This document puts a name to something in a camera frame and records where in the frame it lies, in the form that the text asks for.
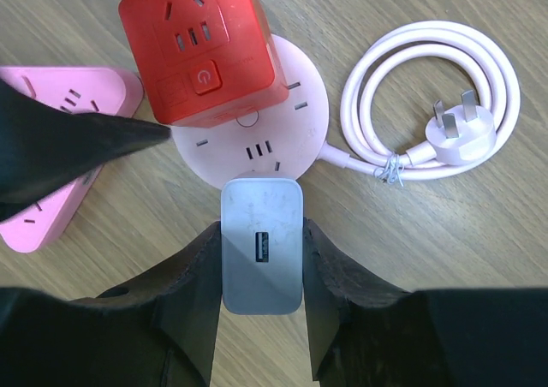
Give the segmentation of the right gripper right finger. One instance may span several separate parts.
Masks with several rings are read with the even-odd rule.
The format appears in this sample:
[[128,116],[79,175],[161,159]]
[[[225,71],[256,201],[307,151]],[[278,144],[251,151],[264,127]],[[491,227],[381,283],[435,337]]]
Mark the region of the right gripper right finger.
[[311,220],[303,241],[310,361],[321,385],[546,385],[546,289],[408,292]]

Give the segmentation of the red cube plug adapter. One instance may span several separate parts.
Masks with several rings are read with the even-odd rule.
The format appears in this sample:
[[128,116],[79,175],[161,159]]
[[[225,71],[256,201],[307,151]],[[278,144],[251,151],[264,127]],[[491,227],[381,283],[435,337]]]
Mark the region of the red cube plug adapter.
[[289,96],[259,0],[121,0],[155,119],[211,128]]

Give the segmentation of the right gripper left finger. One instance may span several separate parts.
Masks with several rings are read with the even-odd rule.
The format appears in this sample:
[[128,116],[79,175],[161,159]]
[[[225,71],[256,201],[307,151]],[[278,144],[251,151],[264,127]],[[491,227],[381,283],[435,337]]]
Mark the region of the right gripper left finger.
[[97,297],[1,291],[4,386],[207,386],[222,298],[221,232]]

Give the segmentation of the white cube charger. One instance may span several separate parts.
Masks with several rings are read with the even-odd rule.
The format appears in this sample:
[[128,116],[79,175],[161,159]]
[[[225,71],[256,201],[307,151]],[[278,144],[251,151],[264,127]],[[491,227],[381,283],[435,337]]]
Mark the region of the white cube charger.
[[242,174],[221,191],[223,303],[239,315],[287,315],[301,305],[304,200],[283,173]]

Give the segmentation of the round pink power socket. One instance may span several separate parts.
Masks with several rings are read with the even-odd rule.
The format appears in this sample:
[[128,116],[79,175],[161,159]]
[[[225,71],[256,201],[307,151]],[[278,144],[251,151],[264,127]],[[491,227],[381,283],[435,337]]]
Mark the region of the round pink power socket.
[[289,85],[287,100],[213,128],[172,128],[183,161],[215,188],[253,171],[297,179],[325,143],[330,104],[318,69],[287,39],[273,40]]

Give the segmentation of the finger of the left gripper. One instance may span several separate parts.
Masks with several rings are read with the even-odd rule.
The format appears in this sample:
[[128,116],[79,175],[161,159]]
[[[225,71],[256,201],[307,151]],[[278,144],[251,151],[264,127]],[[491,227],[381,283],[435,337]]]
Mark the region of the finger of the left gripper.
[[1,82],[1,220],[111,160],[156,146],[169,127],[96,112],[64,113]]

